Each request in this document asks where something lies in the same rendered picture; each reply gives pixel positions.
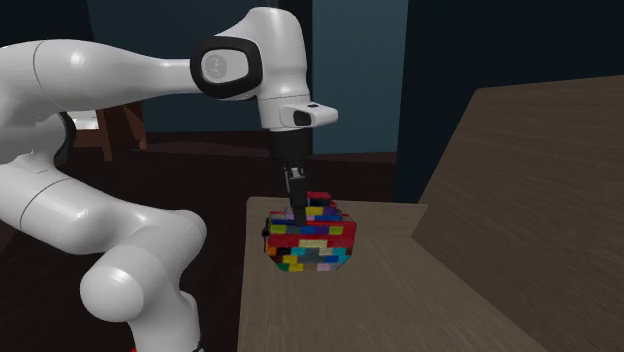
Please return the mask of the multicoloured toy brick model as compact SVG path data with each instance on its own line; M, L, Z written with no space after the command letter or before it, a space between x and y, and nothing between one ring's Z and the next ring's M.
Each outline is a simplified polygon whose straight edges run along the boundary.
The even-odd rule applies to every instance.
M338 270L353 254L356 222L326 192L307 192L306 223L290 207L271 211L262 231L264 253L285 272Z

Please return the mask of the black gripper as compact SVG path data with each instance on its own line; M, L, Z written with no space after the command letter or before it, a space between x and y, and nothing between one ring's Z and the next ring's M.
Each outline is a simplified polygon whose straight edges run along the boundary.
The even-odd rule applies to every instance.
M309 128L270 132L270 157L284 163L290 205L295 224L306 224L307 189L306 177L298 164L300 160L313 152L313 130Z

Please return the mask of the brown sofa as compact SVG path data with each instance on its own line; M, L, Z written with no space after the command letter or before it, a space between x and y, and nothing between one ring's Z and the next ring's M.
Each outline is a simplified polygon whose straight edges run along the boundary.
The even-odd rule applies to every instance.
M418 204L279 270L247 203L237 352L624 352L624 75L476 91Z

